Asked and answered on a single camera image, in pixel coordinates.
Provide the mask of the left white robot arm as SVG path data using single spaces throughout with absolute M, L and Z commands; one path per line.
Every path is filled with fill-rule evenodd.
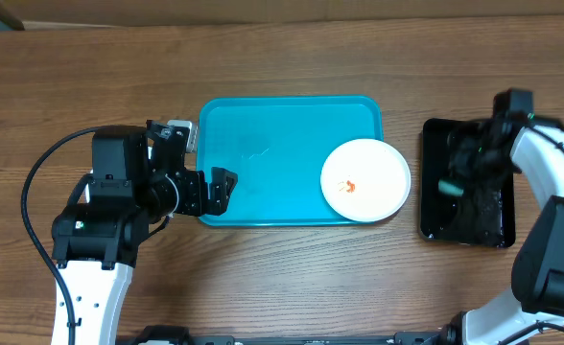
M 189 121 L 95 130 L 92 171 L 82 177 L 53 222 L 57 262 L 55 344 L 112 344 L 136 266 L 138 248 L 173 215 L 220 216 L 237 176 L 185 166 L 197 148 Z

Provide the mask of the green scouring sponge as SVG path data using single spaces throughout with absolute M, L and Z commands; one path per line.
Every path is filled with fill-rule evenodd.
M 437 188 L 441 194 L 446 196 L 461 197 L 464 194 L 464 188 L 454 180 L 440 179 Z

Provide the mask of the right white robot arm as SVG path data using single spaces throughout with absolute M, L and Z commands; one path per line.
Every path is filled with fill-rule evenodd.
M 459 313 L 430 344 L 524 344 L 564 333 L 564 125 L 532 113 L 459 123 L 446 136 L 438 192 L 455 202 L 450 226 L 478 234 L 501 224 L 499 200 L 523 174 L 540 214 L 517 253 L 510 286 L 484 306 Z

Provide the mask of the white plate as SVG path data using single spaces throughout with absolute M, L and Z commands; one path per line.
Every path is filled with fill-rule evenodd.
M 329 206 L 356 222 L 386 219 L 406 202 L 411 171 L 406 159 L 382 140 L 356 139 L 334 149 L 320 174 Z

